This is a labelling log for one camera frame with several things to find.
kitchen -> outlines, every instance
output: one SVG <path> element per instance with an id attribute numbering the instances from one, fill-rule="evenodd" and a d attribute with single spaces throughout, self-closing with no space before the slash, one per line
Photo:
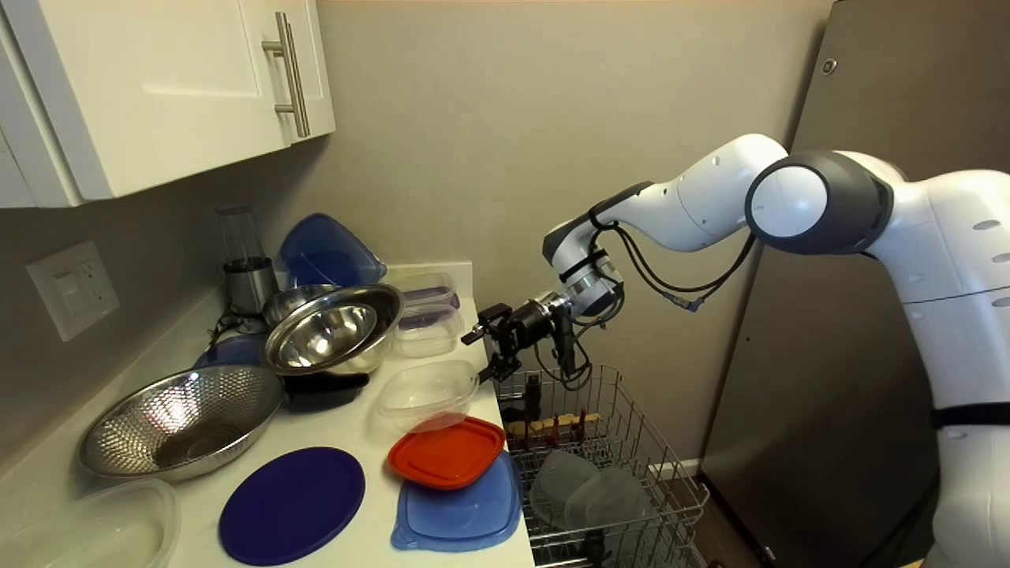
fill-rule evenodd
<path id="1" fill-rule="evenodd" d="M 4 467 L 222 283 L 216 207 L 252 205 L 267 248 L 331 212 L 389 263 L 470 258 L 481 302 L 519 302 L 553 287 L 540 236 L 588 202 L 739 133 L 787 140 L 828 13 L 831 0 L 323 0 L 331 137 L 130 200 L 0 216 Z M 119 309 L 65 344 L 27 264 L 78 240 L 98 243 Z M 658 263 L 705 281 L 734 256 L 725 243 Z M 741 293 L 739 278 L 681 314 L 631 281 L 626 320 L 590 336 L 684 459 L 701 453 Z"/>

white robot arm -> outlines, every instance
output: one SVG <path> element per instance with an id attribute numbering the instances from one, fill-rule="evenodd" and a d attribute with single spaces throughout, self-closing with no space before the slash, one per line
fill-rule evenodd
<path id="1" fill-rule="evenodd" d="M 711 150 L 671 184 L 631 186 L 558 225 L 542 256 L 553 302 L 608 314 L 621 281 L 598 234 L 631 225 L 665 248 L 705 248 L 739 227 L 787 252 L 884 263 L 927 366 L 942 502 L 927 565 L 1010 565 L 1010 177 L 961 170 L 922 184 L 854 150 L 787 157 L 763 137 Z"/>

electrical outlet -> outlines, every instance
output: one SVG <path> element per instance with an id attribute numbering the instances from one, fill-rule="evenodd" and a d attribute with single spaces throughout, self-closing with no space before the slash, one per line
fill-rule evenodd
<path id="1" fill-rule="evenodd" d="M 30 274 L 60 331 L 60 341 L 74 341 L 119 307 L 115 281 L 107 278 L 91 240 L 32 263 Z"/>

cabinet handle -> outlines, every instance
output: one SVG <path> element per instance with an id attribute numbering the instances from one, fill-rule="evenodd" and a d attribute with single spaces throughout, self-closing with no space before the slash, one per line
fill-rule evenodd
<path id="1" fill-rule="evenodd" d="M 288 13 L 276 13 L 276 19 L 279 19 L 280 42 L 261 42 L 261 49 L 284 61 L 284 75 L 288 75 L 288 90 L 292 90 L 292 100 L 279 104 L 276 109 L 292 115 L 294 133 L 299 140 L 306 140 L 311 137 L 311 109 L 306 109 L 302 72 L 298 70 L 294 31 L 292 31 Z"/>

white cabinet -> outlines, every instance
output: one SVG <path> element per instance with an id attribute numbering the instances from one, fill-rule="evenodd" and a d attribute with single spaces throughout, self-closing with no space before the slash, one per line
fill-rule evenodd
<path id="1" fill-rule="evenodd" d="M 0 133 L 30 186 L 0 186 L 8 207 L 118 200 L 335 128 L 313 0 L 0 6 Z"/>

